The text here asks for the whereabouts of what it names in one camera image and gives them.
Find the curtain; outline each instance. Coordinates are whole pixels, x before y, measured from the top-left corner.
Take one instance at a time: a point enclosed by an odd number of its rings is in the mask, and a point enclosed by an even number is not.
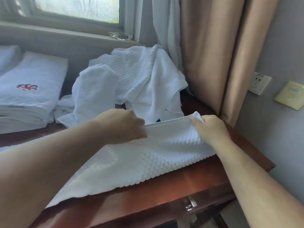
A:
[[[279,0],[181,0],[190,91],[234,126]]]
[[[179,1],[152,0],[152,11],[158,44],[169,54],[174,65],[182,71]]]

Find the brown curtain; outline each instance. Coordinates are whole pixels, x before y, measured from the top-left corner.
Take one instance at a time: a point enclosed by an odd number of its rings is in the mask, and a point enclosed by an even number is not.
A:
[[[190,91],[234,126],[279,0],[181,0]]]

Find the person's left arm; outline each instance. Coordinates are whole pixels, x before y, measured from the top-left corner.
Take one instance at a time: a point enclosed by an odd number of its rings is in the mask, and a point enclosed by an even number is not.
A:
[[[0,153],[0,227],[28,227],[104,145],[146,138],[143,125],[133,112],[113,109]]]

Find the hand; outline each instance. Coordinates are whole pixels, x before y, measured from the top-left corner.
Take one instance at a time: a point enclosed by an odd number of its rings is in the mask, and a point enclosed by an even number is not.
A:
[[[200,138],[208,145],[214,146],[223,141],[231,140],[226,129],[225,123],[215,115],[202,116],[204,123],[199,119],[192,117],[191,122],[195,126]]]
[[[138,118],[130,110],[111,109],[98,115],[92,121],[102,129],[106,144],[120,144],[134,139],[147,138],[141,128],[145,120]]]

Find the desk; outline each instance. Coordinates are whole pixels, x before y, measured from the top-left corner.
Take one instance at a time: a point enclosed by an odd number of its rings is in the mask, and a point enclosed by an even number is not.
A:
[[[185,115],[198,111],[201,115],[214,114],[186,92],[181,92]],[[0,135],[0,147],[23,143],[64,130],[58,124],[46,128]],[[227,125],[232,140],[263,169],[275,165],[245,138]],[[215,155],[190,166],[152,178],[137,185],[117,188],[98,195],[68,199],[45,209],[31,228],[58,227],[132,227],[151,228],[188,213],[189,197],[204,210],[235,198],[228,177]]]

